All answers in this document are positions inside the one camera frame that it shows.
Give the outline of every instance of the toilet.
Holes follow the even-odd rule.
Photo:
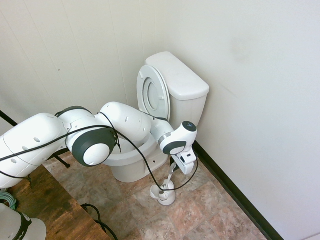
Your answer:
[[[198,125],[209,85],[170,52],[157,53],[145,61],[137,77],[139,110],[167,119],[173,129],[183,121]],[[166,163],[170,156],[162,153],[151,133],[134,142],[145,156],[151,171]],[[120,138],[121,152],[116,146],[103,164],[111,166],[113,176],[124,183],[138,181],[150,174],[139,152]]]

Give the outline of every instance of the tile floor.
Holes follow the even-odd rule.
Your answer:
[[[60,157],[71,167],[54,158],[44,166],[79,204],[96,206],[119,240],[266,240],[200,161],[192,181],[176,191],[175,202],[162,206],[149,195],[150,175],[123,183],[109,166],[84,167],[70,152]],[[163,183],[168,172],[169,161],[154,175]],[[171,180],[178,187],[190,175],[177,170]],[[88,213],[98,219],[92,209]]]

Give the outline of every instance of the toilet seat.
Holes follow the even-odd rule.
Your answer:
[[[140,111],[170,120],[168,87],[157,69],[149,65],[143,66],[138,74],[136,90]]]

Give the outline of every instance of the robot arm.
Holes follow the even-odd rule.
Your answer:
[[[97,115],[83,107],[70,107],[57,116],[37,114],[6,132],[0,137],[0,171],[19,178],[0,174],[0,189],[15,186],[20,178],[28,176],[64,148],[86,167],[103,163],[117,143],[114,129],[133,142],[143,140],[151,132],[160,149],[172,155],[184,174],[193,169],[195,125],[185,121],[174,130],[166,120],[122,103],[110,102]]]

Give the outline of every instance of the black wire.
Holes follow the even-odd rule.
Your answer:
[[[94,220],[97,224],[100,224],[101,226],[104,226],[106,229],[108,229],[108,231],[112,234],[114,240],[118,240],[116,234],[114,233],[114,231],[111,230],[110,227],[108,227],[104,222],[102,221],[98,221],[98,220]]]
[[[101,222],[101,215],[100,215],[100,212],[99,212],[98,208],[96,208],[95,206],[93,206],[93,205],[91,205],[91,204],[89,204],[89,203],[82,204],[81,207],[82,207],[84,210],[87,210],[87,207],[93,208],[93,209],[96,211],[97,215],[98,215],[98,220]],[[101,228],[102,228],[102,230],[106,233],[105,227],[101,225]]]
[[[109,123],[111,124],[111,126],[112,126],[112,128],[113,128],[113,130],[114,130],[114,132],[115,132],[116,144],[118,145],[119,150],[120,150],[120,153],[121,153],[120,140],[119,140],[119,136],[118,136],[118,134],[117,134],[117,132],[116,132],[116,129],[115,129],[114,125],[112,124],[112,122],[110,121],[110,119],[107,117],[107,115],[105,115],[103,112],[99,111],[98,114],[102,114],[103,116],[105,116],[105,118],[106,118],[106,119],[109,121]]]
[[[101,228],[102,228],[102,230],[103,230],[105,233],[107,233],[107,232],[106,232],[106,229],[108,229],[108,231],[112,234],[112,236],[114,237],[114,239],[115,239],[115,240],[118,240],[118,238],[117,238],[116,234],[114,233],[114,231],[112,231],[110,227],[108,227],[105,223],[103,223],[103,222],[101,221],[101,216],[100,216],[100,212],[99,212],[98,208],[96,208],[95,206],[93,206],[93,205],[91,205],[91,204],[89,204],[89,203],[82,204],[81,207],[82,207],[84,210],[87,210],[87,207],[93,208],[93,209],[96,211],[97,215],[98,215],[98,220],[94,220],[94,221],[95,221],[96,223],[98,223],[98,224],[101,225]]]
[[[57,142],[57,141],[59,141],[59,140],[61,140],[61,139],[63,139],[63,138],[66,138],[67,136],[69,136],[69,135],[71,135],[71,134],[75,134],[75,133],[77,133],[77,132],[80,132],[80,131],[83,131],[83,130],[87,130],[87,129],[93,129],[93,128],[110,128],[110,129],[111,129],[112,127],[107,126],[107,125],[86,126],[86,127],[77,129],[77,130],[75,130],[75,131],[68,132],[67,134],[62,135],[62,136],[56,138],[55,140],[52,140],[52,141],[50,141],[50,142],[48,142],[48,143],[45,143],[45,144],[43,144],[43,145],[41,145],[41,146],[37,146],[37,147],[31,148],[31,149],[28,149],[28,150],[24,150],[24,151],[21,151],[21,152],[18,152],[18,153],[15,153],[15,154],[12,154],[12,155],[3,157],[3,158],[0,159],[0,162],[2,162],[2,161],[4,161],[4,160],[7,160],[7,159],[10,159],[10,158],[14,158],[14,157],[19,156],[19,155],[21,155],[21,154],[26,154],[26,153],[29,153],[29,152],[32,152],[32,151],[35,151],[35,150],[44,148],[44,147],[49,146],[50,144],[53,144],[53,143],[55,143],[55,142]],[[190,179],[189,179],[186,183],[184,183],[183,185],[181,185],[181,186],[179,186],[179,187],[177,187],[177,188],[174,188],[174,189],[162,189],[162,188],[160,187],[160,185],[158,184],[155,176],[153,175],[153,173],[152,173],[152,171],[151,171],[151,169],[150,169],[150,167],[149,167],[149,164],[148,164],[148,161],[147,161],[146,157],[145,157],[145,156],[143,155],[143,153],[139,150],[139,148],[138,148],[129,138],[127,138],[125,135],[123,135],[121,132],[119,132],[119,131],[116,130],[116,129],[114,129],[114,131],[115,131],[117,134],[121,135],[124,139],[126,139],[126,140],[139,152],[139,154],[142,156],[142,158],[143,158],[143,160],[144,160],[144,162],[145,162],[145,164],[146,164],[146,166],[147,166],[147,168],[148,168],[148,170],[149,170],[149,172],[150,172],[150,175],[151,175],[153,181],[155,182],[155,184],[157,185],[157,187],[158,187],[161,191],[164,191],[164,192],[165,192],[165,191],[175,191],[175,190],[178,190],[178,189],[184,187],[187,183],[189,183],[189,182],[191,181],[191,179],[195,176],[195,174],[196,174],[196,172],[197,172],[197,170],[198,170],[198,159],[196,159],[196,169],[195,169],[193,175],[190,177]],[[3,174],[3,175],[5,175],[5,176],[10,177],[10,178],[13,178],[13,179],[27,179],[29,182],[31,182],[30,177],[11,176],[11,175],[9,175],[9,174],[7,174],[7,173],[5,173],[5,172],[2,172],[2,171],[0,171],[0,174]]]
[[[183,185],[181,185],[181,186],[179,186],[179,187],[177,187],[177,188],[174,188],[174,189],[162,189],[162,188],[160,187],[160,185],[158,184],[155,176],[153,175],[153,173],[152,173],[152,171],[151,171],[151,169],[150,169],[150,167],[149,167],[149,164],[148,164],[148,161],[147,161],[146,157],[145,157],[145,156],[143,155],[143,153],[139,150],[139,148],[138,148],[129,138],[127,138],[125,135],[123,135],[121,132],[119,132],[119,131],[117,131],[117,130],[115,130],[115,131],[116,131],[118,134],[120,134],[122,137],[124,137],[125,140],[127,140],[127,141],[139,152],[139,154],[142,156],[142,158],[143,158],[143,160],[144,160],[144,162],[145,162],[145,164],[146,164],[146,167],[148,168],[148,170],[149,170],[149,172],[150,172],[150,175],[151,175],[153,181],[155,182],[155,184],[157,185],[157,187],[158,187],[161,191],[164,191],[164,192],[165,192],[165,191],[178,190],[178,189],[184,187],[187,183],[189,183],[189,182],[191,181],[191,179],[194,177],[194,175],[196,174],[196,172],[197,172],[197,170],[198,170],[198,159],[196,159],[196,168],[195,168],[194,173],[192,174],[192,176],[190,177],[190,179],[189,179],[185,184],[183,184]]]
[[[12,155],[5,156],[5,157],[3,157],[3,158],[0,158],[0,162],[2,162],[2,161],[4,161],[4,160],[7,160],[7,159],[10,159],[10,158],[14,158],[14,157],[19,156],[19,155],[21,155],[21,154],[27,154],[27,153],[29,153],[29,152],[32,152],[32,151],[35,151],[35,150],[38,150],[38,149],[42,149],[42,148],[44,148],[44,147],[46,147],[46,146],[49,146],[50,144],[53,144],[53,143],[55,143],[55,142],[57,142],[57,141],[59,141],[59,140],[61,140],[61,139],[63,139],[63,138],[68,137],[68,136],[71,135],[71,134],[75,134],[75,133],[78,133],[78,132],[80,132],[80,131],[82,131],[82,130],[93,129],[93,128],[110,128],[110,129],[111,129],[110,126],[106,126],[106,125],[86,126],[86,127],[83,127],[83,128],[77,129],[77,130],[74,130],[74,131],[72,131],[72,132],[68,132],[67,134],[62,135],[62,136],[56,138],[55,140],[52,140],[52,141],[50,141],[50,142],[48,142],[48,143],[45,143],[45,144],[43,144],[43,145],[41,145],[41,146],[37,146],[37,147],[34,147],[34,148],[30,148],[30,149],[28,149],[28,150],[24,150],[24,151],[21,151],[21,152],[18,152],[18,153],[15,153],[15,154],[12,154]],[[13,179],[27,179],[28,181],[30,181],[30,178],[29,178],[29,177],[11,176],[11,175],[3,172],[3,171],[0,171],[0,174],[3,174],[3,175],[5,175],[5,176],[7,176],[7,177],[9,177],[9,178],[13,178]]]

